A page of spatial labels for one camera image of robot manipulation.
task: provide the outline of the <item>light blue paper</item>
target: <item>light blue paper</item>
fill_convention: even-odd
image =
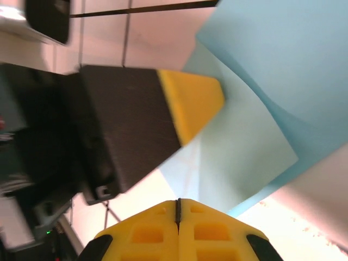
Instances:
[[[347,14],[344,0],[224,0],[198,33],[263,101],[299,157],[231,215],[348,141]],[[198,64],[195,69],[204,72]]]
[[[197,191],[199,181],[198,200],[226,212],[292,166],[297,156],[255,93],[199,43],[187,71],[218,79],[226,103],[195,141],[199,171],[185,172],[186,164],[178,160],[182,152],[160,169],[177,196],[183,186]],[[190,155],[186,160],[195,162]],[[188,181],[189,176],[195,179]]]

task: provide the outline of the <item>yellow 3d-printed part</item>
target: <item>yellow 3d-printed part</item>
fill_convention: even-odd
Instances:
[[[112,241],[102,261],[278,261],[259,230],[193,200],[166,201],[107,228],[96,236]],[[247,239],[268,245],[257,246]]]
[[[218,80],[184,72],[158,70],[182,146],[220,111],[224,97]]]

